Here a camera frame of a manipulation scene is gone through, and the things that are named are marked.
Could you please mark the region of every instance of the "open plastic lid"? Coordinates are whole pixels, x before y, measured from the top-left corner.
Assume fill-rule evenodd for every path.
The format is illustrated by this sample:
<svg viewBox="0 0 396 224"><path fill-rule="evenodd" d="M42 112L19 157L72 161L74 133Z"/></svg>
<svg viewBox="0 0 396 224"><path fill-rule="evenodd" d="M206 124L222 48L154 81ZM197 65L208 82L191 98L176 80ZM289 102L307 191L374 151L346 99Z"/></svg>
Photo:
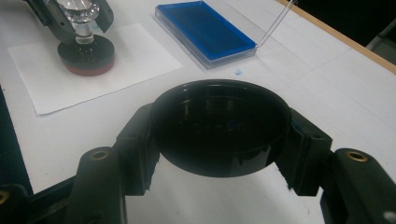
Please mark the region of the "open plastic lid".
<svg viewBox="0 0 396 224"><path fill-rule="evenodd" d="M284 7L276 0L190 1L158 5L155 14L205 68L212 68L255 55L294 2Z"/></svg>

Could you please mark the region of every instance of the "white table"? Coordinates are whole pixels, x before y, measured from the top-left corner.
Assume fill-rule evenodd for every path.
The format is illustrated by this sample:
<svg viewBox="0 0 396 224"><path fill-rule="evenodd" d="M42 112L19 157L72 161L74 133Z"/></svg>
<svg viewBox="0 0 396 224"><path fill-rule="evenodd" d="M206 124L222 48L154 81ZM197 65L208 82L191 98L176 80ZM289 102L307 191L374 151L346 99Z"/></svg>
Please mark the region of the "white table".
<svg viewBox="0 0 396 224"><path fill-rule="evenodd" d="M115 13L112 27L142 24L183 67L45 116L35 113L7 49L54 37L25 2L0 2L0 83L35 192L74 175L84 152L111 147L141 105L176 85L209 78L244 80L276 92L332 137L332 150L365 151L396 180L396 76L389 70L292 12L255 57L203 70L152 19L154 7L166 1L108 2ZM127 197L128 219L323 223L319 196L297 197L274 164L253 175L217 179L188 174L161 157L150 191Z"/></svg>

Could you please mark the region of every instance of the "white paper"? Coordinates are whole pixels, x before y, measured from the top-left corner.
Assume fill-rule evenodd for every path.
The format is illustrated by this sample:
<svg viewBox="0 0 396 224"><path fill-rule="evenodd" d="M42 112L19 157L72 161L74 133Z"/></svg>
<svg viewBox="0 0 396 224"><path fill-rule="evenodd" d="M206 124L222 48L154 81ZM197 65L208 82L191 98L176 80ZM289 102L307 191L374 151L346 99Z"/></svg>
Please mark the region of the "white paper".
<svg viewBox="0 0 396 224"><path fill-rule="evenodd" d="M140 24L109 30L116 51L113 68L81 77L62 65L58 43L35 43L8 49L38 115L48 114L136 83L169 73L181 64Z"/></svg>

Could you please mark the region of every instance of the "clear plastic case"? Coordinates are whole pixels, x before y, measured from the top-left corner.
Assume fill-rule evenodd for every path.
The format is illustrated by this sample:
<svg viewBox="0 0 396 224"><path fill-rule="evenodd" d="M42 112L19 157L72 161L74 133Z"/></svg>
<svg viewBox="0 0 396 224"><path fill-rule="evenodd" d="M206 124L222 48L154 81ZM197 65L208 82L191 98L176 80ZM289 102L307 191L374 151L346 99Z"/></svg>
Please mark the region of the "clear plastic case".
<svg viewBox="0 0 396 224"><path fill-rule="evenodd" d="M283 7L274 0L192 1L158 5L155 15L208 69L255 55L293 3ZM256 9L261 14L254 18L257 13L251 12Z"/></svg>

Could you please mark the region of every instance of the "red base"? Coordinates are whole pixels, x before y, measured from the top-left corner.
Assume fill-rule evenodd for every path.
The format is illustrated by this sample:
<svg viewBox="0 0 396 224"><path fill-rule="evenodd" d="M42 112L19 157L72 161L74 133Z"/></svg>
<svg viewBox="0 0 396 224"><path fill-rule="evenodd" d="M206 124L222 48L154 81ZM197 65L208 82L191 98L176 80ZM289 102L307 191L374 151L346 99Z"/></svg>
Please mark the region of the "red base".
<svg viewBox="0 0 396 224"><path fill-rule="evenodd" d="M112 68L113 65L114 65L114 60L111 61L108 65L106 65L104 67L95 68L95 69L80 69L80 68L72 67L68 64L64 64L64 66L67 68L67 70L69 70L70 72L72 72L76 75L83 76L83 77L94 77L94 76L101 75L101 74L107 72L108 70L110 70L110 68Z"/></svg>

